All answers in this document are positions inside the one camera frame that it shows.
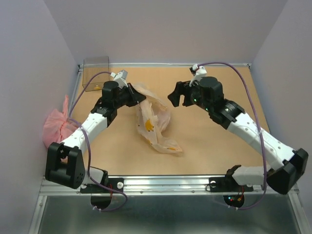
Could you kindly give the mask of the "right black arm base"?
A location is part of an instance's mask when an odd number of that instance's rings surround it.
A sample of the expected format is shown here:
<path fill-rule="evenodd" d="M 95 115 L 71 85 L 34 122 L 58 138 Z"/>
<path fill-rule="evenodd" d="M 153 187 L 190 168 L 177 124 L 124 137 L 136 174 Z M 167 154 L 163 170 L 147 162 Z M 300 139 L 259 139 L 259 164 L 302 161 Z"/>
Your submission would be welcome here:
<path fill-rule="evenodd" d="M 234 172 L 239 169 L 241 165 L 235 165 L 228 169 L 223 177 L 210 177 L 209 183 L 206 185 L 205 190 L 212 193 L 225 193 L 225 192 L 253 192 L 253 186 L 239 185 L 233 178 Z"/>

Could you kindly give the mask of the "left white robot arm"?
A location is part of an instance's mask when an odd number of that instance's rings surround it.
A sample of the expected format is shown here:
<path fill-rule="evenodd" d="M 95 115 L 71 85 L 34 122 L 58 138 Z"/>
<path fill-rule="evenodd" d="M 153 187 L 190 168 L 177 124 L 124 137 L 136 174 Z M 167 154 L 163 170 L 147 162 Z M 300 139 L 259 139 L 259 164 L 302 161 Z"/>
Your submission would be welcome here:
<path fill-rule="evenodd" d="M 91 150 L 90 143 L 109 127 L 120 107 L 133 107 L 145 99 L 146 96 L 130 83 L 120 85 L 116 81 L 105 82 L 102 96 L 82 125 L 65 140 L 60 143 L 53 142 L 49 146 L 45 179 L 72 189 L 92 183 L 97 192 L 104 192 L 108 188 L 108 179 L 97 175 L 91 181 L 90 170 L 85 168 L 83 154 L 86 150 Z"/>

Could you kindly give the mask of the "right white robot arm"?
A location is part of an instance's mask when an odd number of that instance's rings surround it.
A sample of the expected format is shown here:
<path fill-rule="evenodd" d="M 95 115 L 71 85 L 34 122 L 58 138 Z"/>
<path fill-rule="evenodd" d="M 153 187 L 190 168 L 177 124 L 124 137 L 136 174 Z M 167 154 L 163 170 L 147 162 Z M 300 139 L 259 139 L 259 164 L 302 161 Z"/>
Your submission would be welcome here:
<path fill-rule="evenodd" d="M 263 158 L 262 167 L 233 166 L 227 171 L 224 184 L 229 190 L 241 185 L 268 185 L 279 194 L 287 194 L 304 174 L 309 154 L 283 144 L 257 125 L 236 102 L 224 97 L 222 84 L 214 77 L 194 81 L 179 81 L 168 95 L 174 107 L 196 105 L 206 111 L 210 119 L 235 134 Z"/>

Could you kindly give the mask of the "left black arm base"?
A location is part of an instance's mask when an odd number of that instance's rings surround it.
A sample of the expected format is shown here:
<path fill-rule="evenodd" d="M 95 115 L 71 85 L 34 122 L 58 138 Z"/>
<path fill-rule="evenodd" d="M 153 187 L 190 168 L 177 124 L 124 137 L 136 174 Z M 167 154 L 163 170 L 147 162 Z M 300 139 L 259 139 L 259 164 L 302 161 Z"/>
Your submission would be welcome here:
<path fill-rule="evenodd" d="M 101 185 L 108 187 L 110 189 L 123 192 L 124 178 L 122 177 L 111 177 L 109 178 L 108 172 L 103 169 L 91 167 L 90 175 L 94 180 L 96 180 Z M 93 181 L 90 180 L 89 176 L 86 174 L 83 183 L 80 186 L 80 192 L 82 194 L 107 194 L 111 191 L 104 189 Z"/>

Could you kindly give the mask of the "translucent printed plastic bag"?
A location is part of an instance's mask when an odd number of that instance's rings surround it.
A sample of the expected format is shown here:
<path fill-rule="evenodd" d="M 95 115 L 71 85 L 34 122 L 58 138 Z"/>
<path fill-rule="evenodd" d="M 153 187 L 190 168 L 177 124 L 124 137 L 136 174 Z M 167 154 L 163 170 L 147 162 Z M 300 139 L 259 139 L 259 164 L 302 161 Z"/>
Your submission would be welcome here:
<path fill-rule="evenodd" d="M 162 134 L 171 120 L 171 112 L 168 106 L 144 84 L 137 83 L 133 87 L 146 97 L 144 101 L 135 106 L 138 133 L 159 153 L 181 154 L 183 150 L 179 144 L 174 139 Z"/>

